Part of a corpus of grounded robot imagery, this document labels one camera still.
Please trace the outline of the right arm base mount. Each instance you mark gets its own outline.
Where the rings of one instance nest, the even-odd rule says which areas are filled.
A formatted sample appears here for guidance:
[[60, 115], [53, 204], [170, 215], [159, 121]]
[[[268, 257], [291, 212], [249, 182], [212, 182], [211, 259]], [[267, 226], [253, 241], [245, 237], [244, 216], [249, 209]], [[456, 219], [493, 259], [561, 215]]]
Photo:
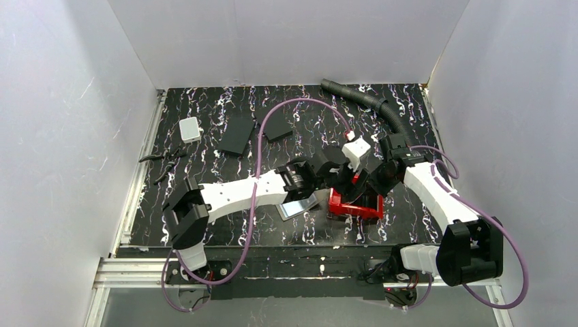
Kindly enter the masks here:
[[434, 276], [425, 273], [423, 276], [427, 281], [425, 292], [418, 297], [417, 287], [420, 281], [420, 272], [411, 270], [409, 272], [394, 272], [390, 269], [390, 260], [379, 262], [370, 266], [367, 270], [358, 274], [357, 280], [369, 285], [381, 285], [393, 282], [405, 282], [404, 287], [384, 287], [386, 300], [389, 307], [407, 312], [421, 306], [428, 298], [433, 288]]

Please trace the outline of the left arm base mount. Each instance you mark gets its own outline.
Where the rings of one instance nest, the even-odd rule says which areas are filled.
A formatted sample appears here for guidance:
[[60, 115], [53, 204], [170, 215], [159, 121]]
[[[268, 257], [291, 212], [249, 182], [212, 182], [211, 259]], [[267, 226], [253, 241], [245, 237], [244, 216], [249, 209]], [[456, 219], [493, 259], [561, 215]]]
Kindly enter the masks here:
[[[218, 281], [224, 279], [233, 270], [233, 264], [228, 260], [211, 260], [207, 265], [194, 270], [193, 273], [203, 279]], [[165, 282], [168, 285], [188, 285], [199, 284], [199, 282], [185, 271], [178, 260], [171, 260], [168, 263], [165, 274]]]

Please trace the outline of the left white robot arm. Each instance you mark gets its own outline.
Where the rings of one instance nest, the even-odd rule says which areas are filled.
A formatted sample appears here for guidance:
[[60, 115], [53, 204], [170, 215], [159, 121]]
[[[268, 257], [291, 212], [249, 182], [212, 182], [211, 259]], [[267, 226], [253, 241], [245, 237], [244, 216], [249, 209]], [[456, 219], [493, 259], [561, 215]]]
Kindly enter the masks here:
[[333, 189], [345, 202], [357, 200], [369, 177], [361, 162], [370, 150], [362, 138], [342, 147], [328, 146], [313, 157], [298, 157], [258, 177], [227, 183], [199, 184], [185, 179], [163, 203], [162, 212], [172, 248], [190, 270], [207, 265], [204, 234], [207, 226], [251, 206], [285, 206], [286, 217], [319, 202], [317, 193]]

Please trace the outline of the grey leather card holder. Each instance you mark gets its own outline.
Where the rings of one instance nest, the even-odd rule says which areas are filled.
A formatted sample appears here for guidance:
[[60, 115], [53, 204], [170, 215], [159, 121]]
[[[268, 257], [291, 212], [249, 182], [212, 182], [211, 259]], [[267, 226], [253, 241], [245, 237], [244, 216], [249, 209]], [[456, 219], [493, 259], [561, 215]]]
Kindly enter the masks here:
[[313, 193], [303, 200], [295, 200], [284, 204], [276, 205], [276, 209], [282, 221], [293, 219], [306, 211], [309, 211], [319, 203], [319, 199]]

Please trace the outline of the red plastic bin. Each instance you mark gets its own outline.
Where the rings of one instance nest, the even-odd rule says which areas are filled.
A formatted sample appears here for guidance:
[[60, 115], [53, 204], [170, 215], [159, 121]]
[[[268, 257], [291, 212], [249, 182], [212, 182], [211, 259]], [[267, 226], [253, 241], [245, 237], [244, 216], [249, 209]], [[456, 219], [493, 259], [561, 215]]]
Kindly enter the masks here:
[[382, 219], [384, 216], [384, 198], [370, 186], [351, 203], [345, 203], [341, 194], [332, 188], [328, 204], [329, 212], [334, 216], [352, 215], [361, 219]]

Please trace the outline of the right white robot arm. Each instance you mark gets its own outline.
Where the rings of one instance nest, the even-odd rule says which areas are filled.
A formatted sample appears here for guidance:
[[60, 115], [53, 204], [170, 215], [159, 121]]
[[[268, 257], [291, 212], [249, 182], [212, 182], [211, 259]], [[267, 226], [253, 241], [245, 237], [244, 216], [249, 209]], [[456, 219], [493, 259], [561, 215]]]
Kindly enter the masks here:
[[431, 155], [410, 148], [401, 134], [379, 143], [384, 159], [369, 175], [368, 185], [381, 196], [404, 185], [443, 230], [438, 244], [394, 246], [387, 261], [389, 272], [420, 271], [441, 277], [449, 286], [499, 277], [504, 241], [497, 227], [456, 199], [456, 191], [439, 176]]

